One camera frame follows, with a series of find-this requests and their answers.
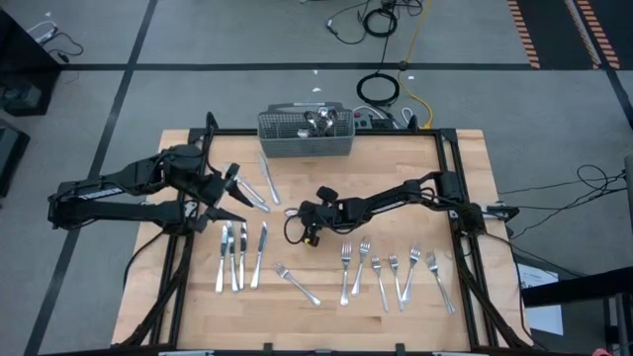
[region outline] silver knife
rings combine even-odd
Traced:
[[[261,223],[261,236],[259,237],[259,248],[257,249],[257,263],[255,264],[255,271],[253,272],[253,279],[250,281],[250,288],[257,289],[259,286],[259,268],[261,267],[261,254],[264,252],[266,246],[266,236],[268,235],[268,224],[266,222]]]
[[[230,290],[233,293],[239,292],[237,287],[237,279],[235,278],[235,239],[233,237],[233,225],[231,222],[226,223],[228,229],[228,253],[230,254]]]
[[[220,268],[218,268],[218,278],[216,279],[216,293],[220,294],[225,284],[225,257],[227,248],[228,231],[226,226],[222,226],[222,243],[220,244]]]
[[[264,213],[270,213],[270,208],[266,207],[265,204],[260,204],[255,200],[252,200],[250,198],[247,198],[248,201],[253,205],[253,207],[259,209],[260,211],[264,212]]]
[[[239,246],[239,288],[244,289],[244,255],[246,254],[246,240],[248,239],[246,222],[241,224],[241,240]]]
[[[266,158],[259,153],[259,167],[261,168],[261,174],[266,178],[266,182],[268,182],[268,187],[270,188],[270,194],[273,196],[273,202],[275,205],[280,205],[281,201],[279,200],[279,195],[275,190],[275,186],[273,185],[272,179],[270,179],[270,172],[268,171],[268,165],[266,164]]]
[[[223,166],[223,171],[226,173],[228,171],[228,165],[224,165]],[[240,176],[235,175],[235,181],[237,181],[237,184],[241,185],[242,187],[244,187],[244,189],[250,193],[251,196],[253,196],[253,198],[255,198],[255,200],[259,203],[259,204],[264,204],[266,203],[266,201],[259,195],[257,194],[257,192],[255,192],[255,190],[248,184],[246,183],[245,180],[243,180]]]

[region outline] wooden tabletop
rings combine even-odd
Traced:
[[[164,132],[160,148],[185,143],[187,134],[187,131]],[[471,201],[495,202],[497,190],[482,132],[458,131],[458,137]],[[282,200],[282,204],[276,206],[257,163],[261,150],[257,137],[214,137],[211,163],[216,168],[222,168],[224,163],[238,163],[241,177],[266,200],[272,212],[265,214],[250,209],[229,196],[221,201],[223,208],[248,220],[245,289],[238,294],[230,292],[227,267],[224,292],[215,293],[223,224],[210,223],[203,233],[196,235],[178,348],[256,350],[261,349],[263,343],[272,342],[276,350],[389,351],[394,350],[396,343],[404,343],[407,351],[469,350],[446,213],[406,206],[375,216],[347,236],[353,242],[349,289],[358,268],[358,245],[364,235],[370,236],[370,256],[377,255],[383,261],[382,280],[389,312],[383,311],[378,280],[369,258],[364,264],[360,296],[350,297],[347,307],[340,305],[343,236],[324,229],[317,248],[291,245],[285,240],[283,210],[297,207],[303,200],[318,202],[315,193],[321,185],[339,192],[340,198],[368,197],[400,185],[406,179],[438,170],[432,137],[356,136],[354,139],[352,152],[346,157],[269,159],[272,179]],[[165,189],[148,199],[157,203],[175,197],[175,191]],[[268,222],[268,243],[259,289],[251,290],[247,285],[255,265],[262,222]],[[505,237],[502,222],[487,221],[487,228]],[[300,230],[298,222],[290,223],[289,232],[295,233],[293,238],[298,237]],[[142,223],[136,248],[158,232],[158,226]],[[113,342],[128,337],[155,302],[167,239],[158,240],[133,265]],[[423,261],[415,266],[411,302],[405,311],[399,311],[394,274],[387,256],[390,253],[399,256],[399,280],[404,289],[408,252],[414,242],[420,243],[422,257],[430,250],[435,252],[440,276],[457,309],[454,315],[447,314],[435,280]],[[507,323],[528,341],[520,327],[517,277],[508,246],[484,236],[480,237],[480,246],[492,302]],[[299,282],[321,299],[320,308],[313,307],[299,290],[274,273],[275,261],[283,262]],[[473,305],[480,339],[485,343],[481,310],[474,298]],[[172,311],[170,304],[165,313],[163,341]]]

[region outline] table knife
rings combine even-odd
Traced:
[[[241,240],[239,250],[239,288],[244,289],[244,256],[246,254],[246,240],[248,239],[246,231],[246,222],[241,224]]]
[[[264,175],[266,182],[268,182],[268,188],[270,188],[270,194],[273,196],[273,202],[275,202],[275,205],[280,205],[281,201],[279,200],[279,195],[275,190],[273,181],[270,178],[270,171],[268,170],[268,165],[266,164],[266,158],[264,158],[261,152],[259,153],[259,167],[261,168],[261,174]]]
[[[257,248],[257,263],[255,263],[255,271],[253,272],[253,279],[250,281],[250,288],[257,289],[259,286],[259,269],[261,267],[261,254],[264,252],[266,246],[266,236],[268,235],[268,224],[266,222],[261,223],[261,236],[259,237],[259,248]]]
[[[216,293],[220,294],[225,284],[225,257],[228,240],[226,226],[222,226],[222,243],[220,244],[220,268],[218,268],[218,278],[216,279]]]
[[[230,290],[233,293],[239,292],[237,287],[237,279],[235,278],[235,238],[233,237],[233,225],[231,222],[226,223],[228,229],[228,253],[230,254]]]

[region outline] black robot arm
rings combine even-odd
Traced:
[[[304,226],[301,241],[317,246],[317,233],[323,227],[337,233],[348,233],[377,214],[407,204],[423,205],[438,212],[456,211],[464,230],[485,231],[481,207],[462,201],[457,179],[455,172],[431,172],[369,198],[338,199],[334,190],[320,187],[316,195],[321,198],[321,204],[303,201],[295,211],[295,217],[300,218]],[[422,187],[427,181],[432,181],[435,189]]]
[[[48,220],[53,228],[64,229],[74,229],[96,220],[153,222],[165,228],[182,227],[192,208],[179,202],[159,205],[95,202],[123,193],[132,196],[154,194],[169,186],[207,206],[205,213],[190,226],[197,231],[202,231],[208,220],[244,222],[242,217],[217,208],[224,192],[252,207],[234,179],[239,166],[232,164],[225,177],[210,166],[211,173],[200,176],[198,169],[204,159],[203,150],[195,144],[181,144],[131,163],[117,173],[61,183],[57,193],[48,197]]]

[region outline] metal table frame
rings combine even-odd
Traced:
[[[197,141],[201,136],[205,139],[213,140],[215,135],[257,135],[255,129],[237,129],[237,130],[220,130],[217,123],[213,122],[213,127],[210,133],[206,133],[206,129],[190,129],[189,143]],[[461,154],[459,150],[459,143],[457,138],[457,132],[455,129],[438,129],[438,130],[419,130],[417,128],[416,120],[412,120],[409,123],[408,130],[357,130],[356,135],[359,136],[411,136],[418,135],[424,137],[433,137],[435,141],[435,147],[437,150],[437,159],[439,164],[439,170],[442,172],[449,171],[448,161],[446,158],[446,151],[444,149],[444,142],[448,142],[452,153],[452,161],[454,166],[454,172],[459,177],[459,189],[462,193],[464,203],[469,203],[468,188],[466,186],[466,179],[464,176],[464,167],[462,165]],[[205,152],[205,160],[208,160],[208,152]],[[200,167],[199,173],[203,175],[205,173],[205,164],[203,161]],[[179,200],[184,200],[185,197],[179,195]],[[535,350],[527,344],[516,345],[511,341],[506,340],[510,348],[499,347],[497,340],[497,333],[503,335],[503,332],[511,330],[507,324],[502,320],[500,314],[492,305],[488,299],[488,289],[486,284],[486,276],[484,274],[484,266],[482,263],[482,256],[480,253],[479,243],[476,238],[468,238],[468,244],[471,253],[469,256],[472,258],[471,272],[466,264],[466,257],[464,257],[464,250],[462,248],[462,239],[465,238],[461,230],[459,229],[460,217],[454,212],[448,212],[449,227],[453,242],[453,252],[455,262],[457,264],[460,279],[460,291],[462,295],[462,303],[464,307],[464,318],[466,321],[466,328],[468,331],[469,344],[472,353],[489,354],[495,356],[505,355],[531,355],[531,356],[556,356],[556,355],[570,355],[556,352],[546,352]],[[176,270],[173,270],[174,256],[178,246],[178,240],[184,237],[184,246],[182,251],[182,257]],[[149,311],[141,325],[136,331],[121,344],[115,344],[108,349],[99,350],[86,350],[70,353],[59,353],[55,355],[68,355],[68,356],[91,356],[91,355],[158,355],[161,352],[176,351],[178,344],[178,336],[180,330],[180,323],[182,321],[182,311],[185,301],[185,293],[187,287],[187,278],[189,274],[189,266],[191,262],[191,255],[194,248],[195,234],[190,233],[185,236],[170,235],[167,244],[167,251],[165,254],[165,261],[163,264],[162,277],[158,289],[158,297],[154,306]],[[175,293],[174,312],[170,322],[168,330],[167,343],[160,343],[160,335],[163,323],[164,308],[170,301],[171,297]],[[479,330],[476,325],[476,317],[473,310],[473,301],[471,298],[473,293],[476,298],[482,304],[482,310],[484,311],[484,325],[485,334],[488,344],[482,345],[479,342]],[[148,343],[143,344],[147,334],[149,333]],[[376,351],[376,352],[356,352],[356,351],[335,351],[335,350],[297,350],[297,351],[275,351],[274,345],[266,343],[262,345],[261,350],[206,350],[207,355],[436,355],[438,353],[433,351],[425,352],[407,352],[406,346],[403,344],[396,344],[394,351]]]

